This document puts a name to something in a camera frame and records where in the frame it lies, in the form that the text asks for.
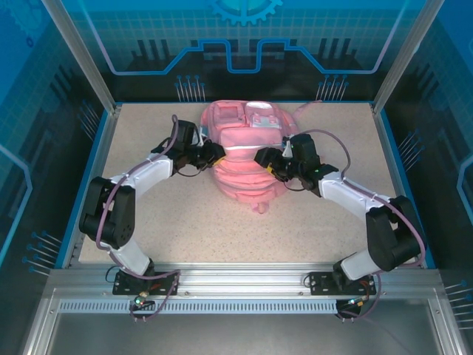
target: pink backpack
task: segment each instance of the pink backpack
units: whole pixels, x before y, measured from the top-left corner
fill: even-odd
[[[201,117],[201,132],[225,149],[211,171],[220,190],[258,213],[283,194],[284,184],[254,161],[266,146],[282,147],[282,138],[299,133],[293,117],[263,101],[215,101]]]

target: metal floor panel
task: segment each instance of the metal floor panel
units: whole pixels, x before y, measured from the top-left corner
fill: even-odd
[[[370,319],[393,332],[412,354],[440,354],[426,303],[382,302]],[[118,314],[59,314],[47,353],[408,354],[380,326],[318,314],[162,314],[146,323]]]

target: blue decorative light line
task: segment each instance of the blue decorative light line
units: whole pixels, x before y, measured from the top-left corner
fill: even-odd
[[[5,148],[1,144],[0,144],[0,152],[5,154],[8,159],[10,159],[15,165],[17,165],[18,168],[23,170],[24,179],[26,180],[26,183],[27,183],[27,190],[24,193],[23,199],[21,200],[21,204],[18,208],[18,211],[16,212],[16,215],[15,215],[15,218],[13,219],[10,230],[8,231],[7,237],[5,238],[3,246],[1,247],[1,250],[0,250],[0,267],[1,267],[1,264],[3,263],[3,260],[5,259],[5,255],[7,255],[8,248],[10,247],[10,244],[12,243],[13,235],[15,235],[16,229],[18,228],[18,224],[20,223],[20,219],[23,216],[24,209],[26,208],[28,200],[30,199],[31,192],[33,192],[33,184],[31,182],[30,170],[28,169],[28,166],[26,165],[24,161],[20,160],[10,150]]]
[[[465,191],[463,190],[463,181],[465,180],[465,171],[466,169],[473,164],[473,154],[467,157],[467,159],[462,162],[460,165],[460,171],[458,172],[458,180],[457,180],[457,191],[460,195],[461,202],[465,207],[465,211],[470,219],[470,222],[473,224],[473,210],[468,198],[466,196]]]
[[[283,44],[284,50],[289,52],[300,52],[303,56],[305,56],[308,61],[317,68],[322,74],[358,74],[358,75],[370,75],[375,73],[379,66],[381,65],[381,61],[383,60],[384,54],[391,43],[392,37],[394,36],[395,31],[398,29],[399,22],[401,21],[403,14],[407,8],[407,5],[410,0],[406,0],[401,8],[398,17],[395,20],[395,23],[392,26],[389,35],[387,36],[386,42],[384,43],[383,48],[379,54],[378,60],[375,63],[375,66],[371,70],[330,70],[325,69],[323,66],[310,54],[306,47],[303,46],[293,46],[290,44],[290,38],[264,38],[259,40],[256,46],[256,66],[254,69],[235,69],[233,68],[232,60],[231,60],[231,45],[227,39],[224,38],[212,38],[212,39],[199,39],[197,40],[197,47],[186,47],[179,52],[179,54],[168,64],[168,66],[164,70],[148,70],[148,71],[123,71],[119,72],[115,69],[112,60],[110,59],[105,46],[101,40],[101,37],[98,35],[98,32],[95,28],[95,25],[90,18],[87,9],[85,7],[84,1],[79,0],[79,4],[84,12],[84,16],[86,17],[87,23],[90,26],[92,33],[98,43],[98,46],[101,49],[103,57],[107,65],[110,68],[110,71],[113,72],[115,75],[119,76],[130,76],[130,75],[167,75],[172,68],[176,66],[177,63],[187,54],[187,53],[195,53],[195,52],[203,52],[205,44],[223,44],[225,46],[225,54],[227,58],[227,70],[232,74],[256,74],[261,70],[262,66],[262,47],[265,44]]]

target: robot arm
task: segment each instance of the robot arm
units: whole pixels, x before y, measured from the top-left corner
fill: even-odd
[[[89,185],[79,229],[97,241],[99,222],[112,190],[119,185],[106,213],[99,246],[107,250],[112,259],[131,275],[152,277],[154,264],[143,253],[133,238],[135,230],[135,204],[155,184],[176,174],[186,164],[199,170],[212,167],[225,155],[223,148],[210,140],[202,140],[195,124],[178,121],[177,138],[165,155],[163,143],[141,164],[127,173],[110,179],[94,178]]]
[[[412,230],[387,207],[400,211],[416,231],[421,231],[412,203],[404,196],[392,199],[377,195],[343,177],[334,166],[322,164],[308,134],[285,138],[283,152],[260,149],[255,161],[280,181],[298,178],[304,189],[366,222],[368,248],[334,265],[333,279],[341,290],[377,271],[391,271],[421,252]]]

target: speckled tabletop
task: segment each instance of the speckled tabletop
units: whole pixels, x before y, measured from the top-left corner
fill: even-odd
[[[173,113],[198,123],[206,105],[124,104],[103,176],[141,162],[169,135]],[[294,112],[300,104],[279,106]],[[315,104],[298,124],[301,130],[327,129],[339,136],[352,156],[347,176],[373,191],[395,194],[369,104]],[[329,137],[313,137],[322,160],[342,169],[341,147]],[[367,245],[364,223],[330,201],[287,192],[260,215],[223,195],[208,172],[157,184],[138,201],[136,216],[135,237],[155,262],[333,262]],[[110,263],[88,238],[79,261]]]

